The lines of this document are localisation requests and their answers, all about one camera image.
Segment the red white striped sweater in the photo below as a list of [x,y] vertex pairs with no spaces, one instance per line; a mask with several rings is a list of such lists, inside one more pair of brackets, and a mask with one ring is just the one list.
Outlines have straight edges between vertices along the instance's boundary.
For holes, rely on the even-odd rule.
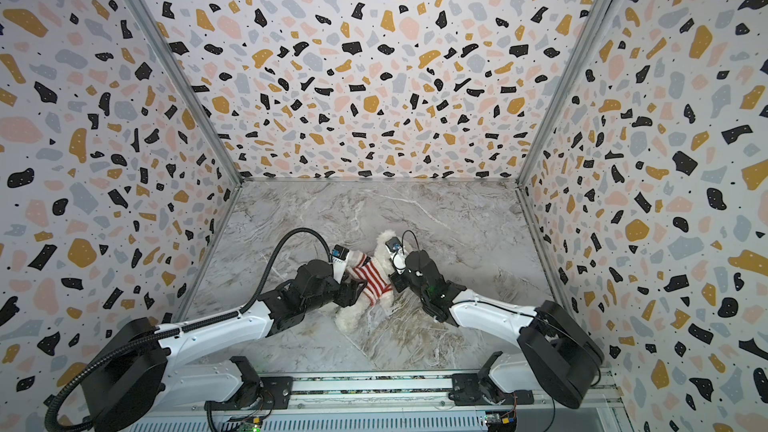
[[394,293],[389,280],[390,272],[379,260],[363,252],[353,251],[348,258],[347,271],[355,279],[366,281],[362,294],[371,306],[377,303],[387,308],[392,306]]

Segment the white plush teddy bear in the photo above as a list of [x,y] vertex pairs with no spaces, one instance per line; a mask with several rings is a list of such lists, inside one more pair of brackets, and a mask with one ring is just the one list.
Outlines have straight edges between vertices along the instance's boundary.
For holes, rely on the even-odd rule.
[[390,276],[395,273],[392,252],[388,243],[395,241],[395,249],[401,245],[392,230],[382,232],[375,250],[367,254],[336,245],[331,251],[334,278],[352,287],[354,303],[341,306],[336,312],[335,324],[343,333],[351,333],[360,323],[364,313],[379,305],[387,313],[393,311],[394,288]]

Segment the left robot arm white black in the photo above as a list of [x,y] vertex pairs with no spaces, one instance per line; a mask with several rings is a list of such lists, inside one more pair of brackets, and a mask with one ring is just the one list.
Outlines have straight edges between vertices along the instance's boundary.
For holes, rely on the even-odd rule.
[[131,322],[93,361],[82,382],[95,431],[121,431],[154,408],[204,402],[213,410],[276,407],[278,396],[243,356],[213,365],[200,358],[288,330],[329,303],[354,305],[368,282],[338,260],[311,260],[294,278],[258,295],[248,307],[179,324]]

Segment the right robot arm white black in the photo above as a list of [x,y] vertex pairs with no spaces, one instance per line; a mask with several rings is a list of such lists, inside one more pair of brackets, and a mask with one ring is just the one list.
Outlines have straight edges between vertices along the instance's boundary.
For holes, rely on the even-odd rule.
[[423,250],[389,247],[394,267],[390,280],[402,292],[418,296],[422,310],[440,323],[486,332],[514,343],[537,383],[554,402],[581,406],[588,390],[599,384],[604,353],[559,304],[538,307],[490,299],[449,281]]

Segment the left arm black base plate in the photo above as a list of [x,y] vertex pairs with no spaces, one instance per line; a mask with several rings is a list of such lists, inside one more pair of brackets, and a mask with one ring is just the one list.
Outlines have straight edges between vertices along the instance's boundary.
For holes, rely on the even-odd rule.
[[291,376],[266,376],[258,382],[245,381],[234,395],[225,401],[208,402],[210,411],[286,410],[292,395]]

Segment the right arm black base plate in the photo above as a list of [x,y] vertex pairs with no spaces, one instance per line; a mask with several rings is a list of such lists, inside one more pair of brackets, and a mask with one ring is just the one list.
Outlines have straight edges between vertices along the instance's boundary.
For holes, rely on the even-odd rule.
[[451,376],[448,398],[457,406],[504,406],[532,405],[531,390],[521,389],[510,393],[496,387],[489,378],[478,373],[457,373]]

